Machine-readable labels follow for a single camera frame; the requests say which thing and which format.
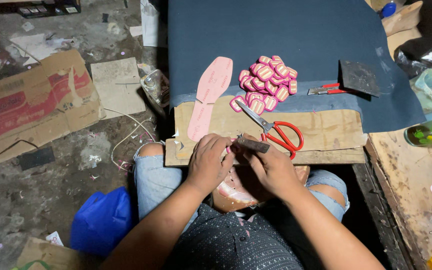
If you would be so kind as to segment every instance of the dirty floor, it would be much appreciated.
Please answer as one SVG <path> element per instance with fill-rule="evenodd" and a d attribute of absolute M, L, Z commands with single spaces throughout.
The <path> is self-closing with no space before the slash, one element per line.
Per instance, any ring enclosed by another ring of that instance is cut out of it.
<path fill-rule="evenodd" d="M 18 14 L 0 14 L 0 48 L 7 48 L 11 58 L 0 70 L 0 79 L 27 69 L 28 59 L 8 47 L 6 39 L 44 34 L 48 39 L 66 39 L 71 42 L 59 50 L 77 49 L 89 64 L 135 57 L 138 64 L 151 69 L 167 71 L 167 50 L 144 47 L 142 36 L 132 37 L 129 27 L 141 25 L 138 0 L 83 0 L 82 13 L 26 20 Z M 102 14 L 109 14 L 109 23 L 102 22 Z M 26 32 L 21 26 L 30 22 L 34 29 Z M 140 76 L 146 73 L 139 70 Z M 133 115 L 153 131 L 159 140 L 154 113 L 146 104 L 146 111 Z M 0 163 L 0 269 L 10 269 L 21 254 L 29 236 L 44 239 L 54 231 L 69 246 L 73 216 L 94 192 L 108 193 L 127 186 L 127 172 L 111 162 L 111 150 L 134 129 L 134 121 L 126 116 L 102 120 L 78 132 L 59 138 L 43 147 L 52 147 L 55 162 L 25 171 L 18 159 Z M 121 143 L 114 152 L 116 161 L 131 163 L 136 150 L 149 137 L 139 135 L 142 128 Z M 98 155 L 101 161 L 93 168 L 89 155 Z"/>

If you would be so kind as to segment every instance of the person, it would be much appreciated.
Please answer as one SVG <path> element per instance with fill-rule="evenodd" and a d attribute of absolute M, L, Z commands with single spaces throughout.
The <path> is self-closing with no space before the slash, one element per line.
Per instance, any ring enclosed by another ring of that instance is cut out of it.
<path fill-rule="evenodd" d="M 244 134 L 244 138 L 256 140 Z M 248 220 L 221 214 L 201 202 L 225 178 L 231 140 L 208 134 L 195 146 L 189 173 L 163 167 L 163 146 L 145 144 L 135 155 L 140 222 L 102 264 L 105 269 L 309 269 L 287 239 L 261 214 Z M 311 172 L 304 184 L 289 157 L 273 145 L 265 154 L 245 151 L 255 175 L 299 226 L 322 269 L 382 270 L 376 257 L 344 226 L 349 207 L 344 182 Z"/>

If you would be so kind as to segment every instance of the scissors blade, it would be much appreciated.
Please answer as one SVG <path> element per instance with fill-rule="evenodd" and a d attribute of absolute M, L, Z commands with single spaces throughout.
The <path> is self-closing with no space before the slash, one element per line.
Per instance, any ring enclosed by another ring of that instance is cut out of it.
<path fill-rule="evenodd" d="M 236 103 L 243 109 L 243 111 L 258 125 L 260 125 L 264 129 L 264 133 L 268 133 L 268 131 L 274 126 L 273 123 L 268 123 L 266 120 L 261 118 L 257 113 L 255 113 L 252 109 L 246 106 L 243 102 L 236 100 Z"/>

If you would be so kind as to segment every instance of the red-handled scissors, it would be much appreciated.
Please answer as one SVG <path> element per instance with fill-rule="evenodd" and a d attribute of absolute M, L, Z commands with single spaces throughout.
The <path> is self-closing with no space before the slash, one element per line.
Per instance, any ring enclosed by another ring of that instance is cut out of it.
<path fill-rule="evenodd" d="M 268 123 L 266 120 L 257 115 L 253 110 L 251 110 L 248 106 L 244 105 L 243 102 L 236 100 L 236 103 L 239 105 L 239 107 L 241 107 L 241 109 L 243 109 L 246 114 L 248 114 L 248 116 L 252 120 L 254 120 L 264 129 L 264 132 L 261 134 L 261 138 L 263 141 L 267 141 L 267 139 L 270 139 L 273 142 L 279 144 L 280 146 L 286 148 L 291 153 L 291 156 L 289 157 L 290 159 L 293 159 L 296 156 L 296 151 L 299 151 L 301 148 L 303 148 L 303 134 L 301 134 L 301 131 L 295 125 L 283 121 L 274 121 L 274 123 Z M 281 130 L 279 126 L 287 126 L 294 130 L 294 132 L 296 132 L 297 137 L 299 138 L 299 145 L 297 147 L 294 146 L 294 144 L 288 139 L 286 134 Z M 269 134 L 268 132 L 271 128 L 274 128 L 284 141 L 281 141 L 280 139 Z"/>

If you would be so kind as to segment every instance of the white cable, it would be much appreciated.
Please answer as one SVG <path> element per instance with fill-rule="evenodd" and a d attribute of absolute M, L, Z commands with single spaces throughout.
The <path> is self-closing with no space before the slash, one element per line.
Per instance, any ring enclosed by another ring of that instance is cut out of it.
<path fill-rule="evenodd" d="M 151 139 L 153 140 L 153 142 L 156 142 L 155 139 L 153 138 L 153 135 L 151 135 L 151 133 L 149 132 L 149 130 L 147 130 L 147 128 L 146 128 L 145 126 L 143 126 L 143 125 L 142 125 L 138 120 L 136 120 L 136 119 L 133 118 L 132 116 L 127 115 L 127 114 L 122 113 L 122 112 L 117 111 L 117 110 L 110 109 L 110 108 L 106 108 L 106 107 L 105 107 L 104 109 L 105 109 L 105 110 L 108 110 L 108 111 L 112 111 L 112 112 L 118 113 L 118 114 L 126 115 L 127 117 L 131 118 L 131 119 L 134 120 L 136 123 L 138 123 L 139 125 L 142 126 L 142 128 L 143 128 L 143 129 L 148 133 L 149 137 L 151 137 Z"/>
<path fill-rule="evenodd" d="M 129 117 L 129 118 L 131 118 L 132 120 L 134 120 L 136 123 L 138 123 L 138 126 L 133 130 L 133 131 L 131 131 L 131 133 L 129 133 L 124 139 L 122 139 L 120 142 L 118 142 L 117 143 L 117 145 L 115 145 L 114 146 L 114 148 L 113 148 L 113 150 L 111 151 L 111 161 L 118 167 L 118 168 L 120 168 L 120 169 L 123 169 L 123 170 L 125 170 L 125 171 L 127 171 L 127 169 L 124 169 L 123 167 L 121 167 L 121 165 L 119 165 L 118 163 L 116 163 L 115 161 L 114 161 L 114 159 L 113 159 L 113 153 L 114 153 L 114 150 L 116 149 L 116 147 L 118 146 L 118 145 L 120 145 L 122 142 L 124 142 L 127 138 L 129 138 L 129 136 L 131 136 L 140 126 L 147 132 L 147 134 L 149 135 L 149 137 L 151 137 L 151 139 L 153 140 L 153 142 L 155 142 L 155 139 L 153 138 L 153 136 L 151 135 L 151 133 L 146 129 L 146 127 L 145 126 L 143 126 L 143 124 L 142 123 L 140 123 L 138 120 L 136 120 L 135 118 L 133 118 L 133 117 L 131 117 L 131 116 L 129 116 L 129 115 L 127 115 L 127 114 L 125 114 L 125 113 L 122 113 L 122 112 L 119 112 L 119 111 L 117 111 L 117 110 L 113 110 L 113 109 L 110 109 L 110 108 L 104 108 L 105 110 L 108 110 L 108 111 L 112 111 L 112 112 L 115 112 L 115 113 L 118 113 L 118 114 L 122 114 L 122 115 L 126 115 L 127 117 Z"/>

